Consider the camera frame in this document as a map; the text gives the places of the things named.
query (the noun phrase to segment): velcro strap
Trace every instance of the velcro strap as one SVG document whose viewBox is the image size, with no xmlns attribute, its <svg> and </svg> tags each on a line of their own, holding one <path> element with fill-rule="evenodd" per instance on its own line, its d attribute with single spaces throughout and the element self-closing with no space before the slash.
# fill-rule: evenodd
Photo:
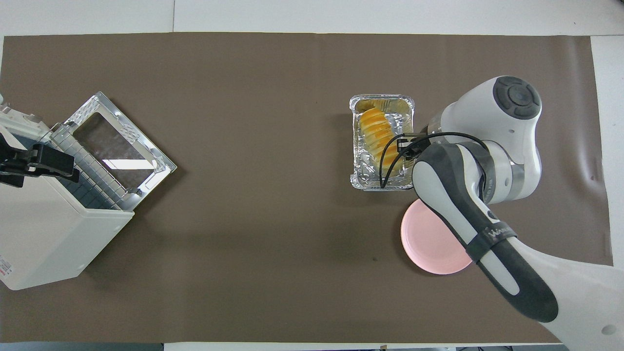
<svg viewBox="0 0 624 351">
<path fill-rule="evenodd" d="M 479 261 L 492 248 L 492 246 L 509 238 L 517 237 L 518 234 L 507 223 L 492 223 L 472 238 L 466 246 L 466 253 L 474 262 Z"/>
</svg>

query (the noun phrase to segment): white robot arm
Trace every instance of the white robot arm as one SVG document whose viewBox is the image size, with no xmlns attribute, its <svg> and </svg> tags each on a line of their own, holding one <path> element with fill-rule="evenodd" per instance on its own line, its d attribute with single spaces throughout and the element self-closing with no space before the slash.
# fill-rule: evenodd
<svg viewBox="0 0 624 351">
<path fill-rule="evenodd" d="M 516 77 L 496 77 L 433 118 L 440 136 L 412 169 L 419 198 L 451 229 L 499 292 L 571 351 L 624 350 L 624 271 L 560 259 L 524 245 L 487 204 L 530 195 L 540 179 L 541 100 Z"/>
</svg>

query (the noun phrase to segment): sticker label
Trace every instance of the sticker label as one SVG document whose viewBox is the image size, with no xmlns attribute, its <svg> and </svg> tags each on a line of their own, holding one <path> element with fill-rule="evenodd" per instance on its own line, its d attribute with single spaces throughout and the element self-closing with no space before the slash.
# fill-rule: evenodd
<svg viewBox="0 0 624 351">
<path fill-rule="evenodd" d="M 2 274 L 3 277 L 6 277 L 7 275 L 11 274 L 12 271 L 13 266 L 11 266 L 9 261 L 5 260 L 2 255 L 0 255 L 0 274 Z"/>
</svg>

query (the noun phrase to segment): round button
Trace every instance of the round button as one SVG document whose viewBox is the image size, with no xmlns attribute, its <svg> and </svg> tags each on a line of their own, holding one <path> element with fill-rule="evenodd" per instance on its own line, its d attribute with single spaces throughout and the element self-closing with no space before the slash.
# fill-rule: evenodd
<svg viewBox="0 0 624 351">
<path fill-rule="evenodd" d="M 518 106 L 527 106 L 533 102 L 533 94 L 524 86 L 512 86 L 507 93 L 509 99 Z"/>
</svg>

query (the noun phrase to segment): pink plate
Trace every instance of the pink plate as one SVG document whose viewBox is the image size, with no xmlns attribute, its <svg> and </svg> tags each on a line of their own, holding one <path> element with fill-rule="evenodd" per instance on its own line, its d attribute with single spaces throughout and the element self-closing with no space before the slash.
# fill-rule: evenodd
<svg viewBox="0 0 624 351">
<path fill-rule="evenodd" d="M 472 262 L 451 230 L 420 199 L 403 216 L 401 242 L 412 262 L 433 274 L 456 273 Z"/>
</svg>

